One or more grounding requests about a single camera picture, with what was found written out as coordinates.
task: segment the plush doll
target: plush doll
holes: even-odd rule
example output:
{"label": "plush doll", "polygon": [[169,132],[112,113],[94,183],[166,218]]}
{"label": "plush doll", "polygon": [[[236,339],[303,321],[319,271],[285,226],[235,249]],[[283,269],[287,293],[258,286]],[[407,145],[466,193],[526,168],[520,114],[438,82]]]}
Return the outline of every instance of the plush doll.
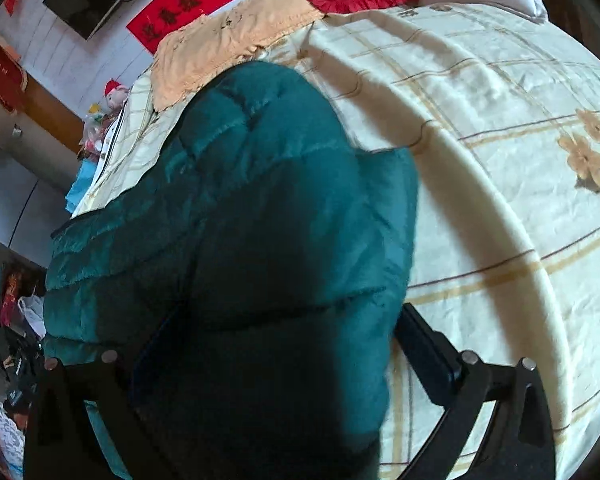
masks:
{"label": "plush doll", "polygon": [[112,112],[120,110],[129,96],[129,88],[121,85],[113,79],[107,83],[104,89],[104,97],[107,98],[107,105]]}

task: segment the chinese character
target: chinese character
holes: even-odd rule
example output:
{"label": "chinese character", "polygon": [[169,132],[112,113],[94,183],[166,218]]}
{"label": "chinese character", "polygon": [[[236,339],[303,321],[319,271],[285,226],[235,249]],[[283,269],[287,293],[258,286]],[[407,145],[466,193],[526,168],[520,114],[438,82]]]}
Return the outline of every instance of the chinese character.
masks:
{"label": "chinese character", "polygon": [[160,13],[158,14],[158,17],[164,21],[164,23],[166,23],[167,25],[175,25],[178,20],[177,20],[177,16],[178,16],[179,12],[172,12],[169,9],[166,9],[165,7],[160,9]]}
{"label": "chinese character", "polygon": [[155,25],[153,23],[146,23],[143,25],[142,34],[147,41],[153,41],[160,38],[160,34],[155,31]]}
{"label": "chinese character", "polygon": [[195,9],[200,3],[200,0],[178,0],[178,6],[183,12],[189,12],[190,10]]}

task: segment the metal screw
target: metal screw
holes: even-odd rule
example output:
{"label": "metal screw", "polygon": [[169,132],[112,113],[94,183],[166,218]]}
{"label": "metal screw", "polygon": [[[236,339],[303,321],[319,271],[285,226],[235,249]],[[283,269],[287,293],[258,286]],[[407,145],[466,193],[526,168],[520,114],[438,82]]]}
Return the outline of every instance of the metal screw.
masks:
{"label": "metal screw", "polygon": [[461,353],[461,356],[462,361],[464,361],[468,365],[475,365],[480,360],[478,354],[475,353],[473,350],[465,350]]}
{"label": "metal screw", "polygon": [[50,359],[45,359],[45,370],[50,372],[54,368],[58,366],[58,359],[55,357],[51,357]]}
{"label": "metal screw", "polygon": [[533,372],[536,369],[536,362],[531,357],[523,357],[522,365],[530,372]]}
{"label": "metal screw", "polygon": [[115,350],[107,350],[106,352],[104,352],[102,354],[102,362],[104,364],[111,364],[116,362],[116,359],[118,358],[118,352],[116,352]]}

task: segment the red flag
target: red flag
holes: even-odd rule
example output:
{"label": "red flag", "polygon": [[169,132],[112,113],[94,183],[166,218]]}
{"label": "red flag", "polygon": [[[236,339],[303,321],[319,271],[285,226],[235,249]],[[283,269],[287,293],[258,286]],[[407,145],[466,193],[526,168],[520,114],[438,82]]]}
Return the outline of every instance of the red flag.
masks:
{"label": "red flag", "polygon": [[16,2],[18,0],[5,0],[4,1],[4,7],[7,9],[7,12],[9,13],[10,16],[13,16],[13,8],[16,5]]}
{"label": "red flag", "polygon": [[232,0],[154,0],[126,28],[144,47],[155,54],[167,34],[191,23],[202,14],[211,14]]}

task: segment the bed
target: bed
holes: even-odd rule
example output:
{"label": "bed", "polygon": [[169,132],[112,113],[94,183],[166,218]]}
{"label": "bed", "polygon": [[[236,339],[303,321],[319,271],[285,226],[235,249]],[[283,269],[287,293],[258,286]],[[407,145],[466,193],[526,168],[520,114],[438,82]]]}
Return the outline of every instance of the bed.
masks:
{"label": "bed", "polygon": [[[551,23],[471,4],[329,15],[253,57],[301,73],[353,145],[410,148],[421,190],[406,300],[458,349],[535,359],[557,477],[570,478],[600,435],[600,61]],[[134,186],[191,99],[156,113],[151,76],[74,216]],[[379,476],[393,480],[442,410],[396,345],[388,379]]]}

